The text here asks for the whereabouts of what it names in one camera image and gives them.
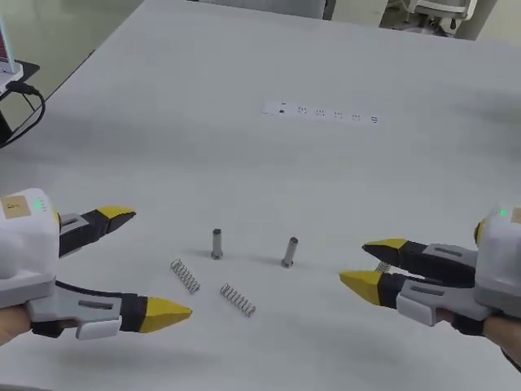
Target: coil spring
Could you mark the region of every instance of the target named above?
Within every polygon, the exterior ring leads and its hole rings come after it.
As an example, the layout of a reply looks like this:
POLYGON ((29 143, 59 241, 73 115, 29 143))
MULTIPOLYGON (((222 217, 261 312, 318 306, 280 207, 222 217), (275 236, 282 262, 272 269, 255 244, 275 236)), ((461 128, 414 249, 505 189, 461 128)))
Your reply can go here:
POLYGON ((233 289, 229 284, 225 283, 223 285, 221 288, 221 295, 237 308, 239 308, 246 316, 250 317, 255 312, 255 306, 246 300, 243 295, 233 289))
POLYGON ((385 262, 380 262, 374 271, 378 271, 379 273, 387 273, 391 269, 391 265, 385 262))
POLYGON ((197 280, 194 278, 192 273, 188 270, 181 259, 176 259, 170 264, 170 269, 179 277, 183 285, 188 289, 190 293, 196 293, 201 287, 197 280))

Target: gray gripper finger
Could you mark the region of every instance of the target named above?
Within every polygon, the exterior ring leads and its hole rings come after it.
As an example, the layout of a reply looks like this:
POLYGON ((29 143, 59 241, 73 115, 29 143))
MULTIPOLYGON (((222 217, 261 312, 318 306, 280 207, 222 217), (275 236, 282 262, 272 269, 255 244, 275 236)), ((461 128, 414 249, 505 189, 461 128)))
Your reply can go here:
POLYGON ((31 321, 75 320, 79 325, 120 318, 120 297, 91 296, 54 286, 48 297, 28 301, 31 321))
POLYGON ((396 298, 396 309, 427 326, 437 323, 436 310, 448 310, 474 320, 490 316, 492 309, 475 301, 474 288, 451 288, 408 280, 396 298))

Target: floor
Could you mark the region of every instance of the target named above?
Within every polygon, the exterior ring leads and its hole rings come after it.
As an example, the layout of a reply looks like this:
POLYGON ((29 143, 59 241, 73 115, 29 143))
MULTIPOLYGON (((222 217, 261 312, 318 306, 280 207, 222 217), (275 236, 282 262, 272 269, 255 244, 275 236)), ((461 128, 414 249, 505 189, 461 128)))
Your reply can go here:
MULTIPOLYGON (((2 0, 17 59, 39 64, 31 80, 46 97, 141 4, 142 0, 2 0)), ((31 113, 26 102, 11 95, 0 109, 12 128, 31 113)))

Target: white chair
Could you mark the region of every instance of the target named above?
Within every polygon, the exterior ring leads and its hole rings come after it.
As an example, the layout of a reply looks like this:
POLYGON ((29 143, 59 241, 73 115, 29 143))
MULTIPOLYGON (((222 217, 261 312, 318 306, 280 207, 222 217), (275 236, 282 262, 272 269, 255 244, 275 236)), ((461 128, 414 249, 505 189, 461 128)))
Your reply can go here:
POLYGON ((474 15, 478 0, 401 0, 409 13, 448 18, 452 20, 469 20, 474 15))

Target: black cable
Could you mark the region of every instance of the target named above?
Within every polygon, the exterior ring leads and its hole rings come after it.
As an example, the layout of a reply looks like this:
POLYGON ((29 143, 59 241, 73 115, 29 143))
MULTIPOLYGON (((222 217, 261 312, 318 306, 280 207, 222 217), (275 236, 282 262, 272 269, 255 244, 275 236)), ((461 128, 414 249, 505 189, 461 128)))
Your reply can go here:
POLYGON ((12 144, 22 136, 26 135, 30 130, 32 130, 36 125, 40 123, 43 116, 46 113, 46 100, 43 97, 43 95, 33 86, 30 86, 29 84, 25 84, 22 81, 11 81, 7 84, 7 89, 11 92, 16 92, 17 94, 25 95, 35 95, 40 99, 40 114, 38 115, 37 119, 29 125, 24 130, 21 130, 18 134, 14 134, 11 138, 9 138, 4 144, 0 144, 0 149, 7 147, 9 144, 12 144))
POLYGON ((31 107, 31 109, 33 110, 33 112, 36 111, 36 108, 34 108, 33 104, 31 103, 31 101, 27 98, 27 95, 26 94, 22 94, 22 96, 24 97, 25 99, 25 102, 27 102, 27 104, 31 107))

